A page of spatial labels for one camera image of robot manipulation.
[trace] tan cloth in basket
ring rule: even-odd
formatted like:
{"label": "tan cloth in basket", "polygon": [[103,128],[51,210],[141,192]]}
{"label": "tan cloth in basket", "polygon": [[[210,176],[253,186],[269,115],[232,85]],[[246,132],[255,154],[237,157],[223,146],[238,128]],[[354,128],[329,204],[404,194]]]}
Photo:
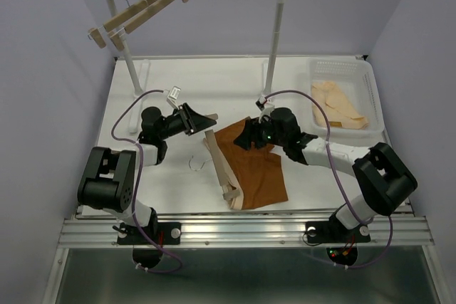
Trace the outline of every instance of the tan cloth in basket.
{"label": "tan cloth in basket", "polygon": [[[369,123],[366,117],[356,111],[345,93],[335,82],[312,83],[312,97],[325,111],[331,127],[361,130]],[[312,109],[317,124],[326,127],[320,110],[315,105],[312,105]]]}
{"label": "tan cloth in basket", "polygon": [[230,202],[232,209],[255,209],[288,201],[281,157],[271,153],[274,146],[267,145],[259,150],[252,147],[250,151],[245,151],[233,143],[244,129],[244,123],[245,120],[241,120],[214,134],[222,158],[211,143],[210,132],[206,134],[219,181],[221,185],[226,184],[226,181],[221,180],[225,175],[234,192],[232,196],[226,196],[230,189],[225,187],[224,198]]}

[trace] table surface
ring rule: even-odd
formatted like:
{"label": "table surface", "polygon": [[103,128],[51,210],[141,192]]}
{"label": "table surface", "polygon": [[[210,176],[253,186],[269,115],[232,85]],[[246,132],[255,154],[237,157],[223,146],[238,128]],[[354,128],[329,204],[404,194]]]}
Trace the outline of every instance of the table surface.
{"label": "table surface", "polygon": [[[273,91],[295,89],[308,93],[309,77],[306,73],[309,57],[280,57],[276,61]],[[135,61],[140,69],[143,60]],[[178,102],[188,103],[201,114],[217,113],[220,130],[244,117],[255,117],[259,110],[255,105],[264,84],[264,64],[267,58],[186,58],[151,59],[147,90],[170,89],[174,85],[182,89]],[[110,130],[120,114],[133,101],[133,87],[125,61],[118,61],[114,70],[108,102],[105,109],[98,146],[113,150],[132,149],[127,142],[116,142]],[[300,95],[278,95],[274,99],[277,107],[290,108],[298,119],[301,129],[311,131],[311,104]],[[143,108],[157,106],[163,115],[169,115],[172,108],[164,95],[147,96]],[[136,139],[138,134],[128,133],[128,116],[118,125],[119,137]],[[198,172],[198,168],[210,154],[202,143],[204,133],[191,137],[176,135],[167,140],[168,151],[164,162],[158,166],[145,167],[142,173],[138,199],[153,207],[161,214],[229,213],[233,212],[222,198],[212,162]],[[366,138],[331,138],[331,141],[354,146],[373,146],[384,141],[382,135]],[[289,196],[287,202],[272,204],[255,211],[297,211],[335,209],[342,205],[343,198],[336,186],[331,170],[324,167],[310,167],[289,160],[281,148],[274,153],[282,156],[282,170]],[[354,177],[339,173],[349,198],[360,194]],[[106,215],[83,207],[83,216]]]}

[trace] white laundry basket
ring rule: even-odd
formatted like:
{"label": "white laundry basket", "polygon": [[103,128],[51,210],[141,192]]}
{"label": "white laundry basket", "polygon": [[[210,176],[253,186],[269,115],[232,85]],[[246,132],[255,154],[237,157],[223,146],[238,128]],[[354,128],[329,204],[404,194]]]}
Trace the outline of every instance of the white laundry basket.
{"label": "white laundry basket", "polygon": [[[369,123],[362,130],[331,127],[331,135],[339,137],[367,137],[385,129],[377,85],[370,63],[359,60],[310,58],[308,73],[311,89],[313,82],[333,81],[346,94],[354,108],[367,117]],[[324,136],[326,127],[319,126],[310,106],[313,133]]]}

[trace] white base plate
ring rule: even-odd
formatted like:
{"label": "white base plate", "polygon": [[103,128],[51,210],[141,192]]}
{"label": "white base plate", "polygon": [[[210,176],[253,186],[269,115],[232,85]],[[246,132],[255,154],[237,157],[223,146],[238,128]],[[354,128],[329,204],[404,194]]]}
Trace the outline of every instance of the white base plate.
{"label": "white base plate", "polygon": [[[277,58],[273,89],[296,89],[309,92],[306,74],[307,57]],[[259,109],[255,102],[263,88],[263,63],[267,58],[188,58],[150,60],[151,75],[147,90],[171,89],[174,85],[182,89],[179,103],[188,103],[198,113],[219,115],[218,123],[212,127],[220,130],[247,116],[256,117]],[[135,61],[139,69],[143,61]],[[124,142],[116,142],[110,136],[113,123],[132,102],[132,85],[125,61],[118,61],[106,105],[98,145],[113,150],[131,149]],[[300,95],[278,95],[276,107],[290,108],[301,129],[310,131],[310,103]],[[143,108],[157,106],[163,115],[172,108],[164,95],[152,94],[144,101]],[[136,139],[138,134],[128,133],[128,120],[123,120],[116,130],[119,137]],[[139,188],[138,199],[161,214],[224,213],[232,212],[222,198],[214,166],[207,162],[199,172],[188,167],[192,155],[192,166],[200,165],[210,158],[202,143],[203,132],[191,137],[176,135],[167,140],[168,151],[164,162],[154,167],[145,167]],[[333,141],[355,146],[373,146],[383,141],[381,135],[363,139],[339,138]],[[335,209],[342,205],[343,198],[336,186],[331,170],[323,167],[307,167],[292,162],[280,148],[274,152],[282,157],[282,170],[289,200],[255,209],[255,211],[296,211],[300,209]],[[357,181],[340,173],[341,181],[349,198],[360,194]],[[106,215],[89,207],[83,208],[84,216]]]}

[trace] folded cloth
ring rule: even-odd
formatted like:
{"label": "folded cloth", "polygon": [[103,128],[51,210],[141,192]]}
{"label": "folded cloth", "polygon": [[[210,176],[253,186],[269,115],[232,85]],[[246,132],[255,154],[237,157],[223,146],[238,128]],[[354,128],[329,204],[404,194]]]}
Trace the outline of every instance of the folded cloth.
{"label": "folded cloth", "polygon": [[255,209],[288,201],[281,158],[270,153],[274,146],[267,145],[259,150],[252,146],[246,151],[233,143],[244,125],[245,119],[215,132],[217,145],[244,193],[242,209]]}
{"label": "folded cloth", "polygon": [[[335,82],[312,83],[312,97],[323,108],[333,127],[361,130],[369,124],[368,119],[356,111]],[[320,110],[315,105],[312,105],[312,109],[317,124],[326,127]]]}

